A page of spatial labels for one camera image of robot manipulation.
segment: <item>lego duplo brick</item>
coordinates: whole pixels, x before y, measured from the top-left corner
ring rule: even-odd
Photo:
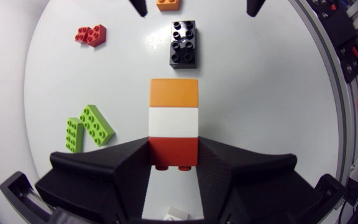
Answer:
[[[149,137],[149,144],[150,165],[156,167],[197,166],[198,138]]]
[[[155,3],[160,11],[179,10],[180,0],[157,0]]]
[[[106,28],[97,25],[93,29],[88,30],[87,43],[89,46],[96,47],[106,41]]]
[[[78,118],[69,118],[66,128],[66,148],[73,153],[82,152],[84,125]]]
[[[80,119],[97,146],[107,144],[115,134],[95,105],[86,105]]]
[[[172,68],[197,68],[196,22],[172,22],[170,65]]]
[[[149,136],[197,138],[198,108],[149,108]]]
[[[198,107],[198,80],[151,79],[150,107]]]
[[[88,31],[91,30],[91,28],[89,27],[81,27],[78,29],[78,33],[77,35],[75,35],[75,41],[81,43],[81,44],[86,44],[87,38],[88,38]]]

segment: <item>stacked lego bricks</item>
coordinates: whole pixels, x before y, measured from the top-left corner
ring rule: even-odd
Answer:
[[[198,158],[197,79],[152,79],[149,159],[157,170],[188,171]]]

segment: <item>white lego brick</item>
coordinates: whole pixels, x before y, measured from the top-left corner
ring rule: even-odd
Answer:
[[[149,136],[197,138],[198,108],[150,108]]]
[[[189,214],[183,212],[181,210],[177,210],[175,208],[170,207],[168,213],[165,215],[163,220],[166,221],[183,221],[187,220]]]

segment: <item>metal frame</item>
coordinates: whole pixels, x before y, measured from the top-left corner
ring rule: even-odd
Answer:
[[[350,84],[345,82],[334,46],[309,4],[301,0],[289,0],[289,2],[302,18],[316,42],[331,82],[339,132],[336,178],[341,184],[346,185],[351,165],[358,156],[358,112],[356,105],[358,77]]]

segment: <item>black robot arm part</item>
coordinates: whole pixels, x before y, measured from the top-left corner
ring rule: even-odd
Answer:
[[[198,148],[205,220],[183,224],[318,223],[345,192],[327,174],[312,188],[294,171],[292,154],[259,154],[201,137]],[[81,154],[52,153],[53,169],[35,185],[49,213],[26,198],[32,189],[20,172],[0,189],[31,223],[171,223],[141,219],[151,169],[148,155],[148,138]]]

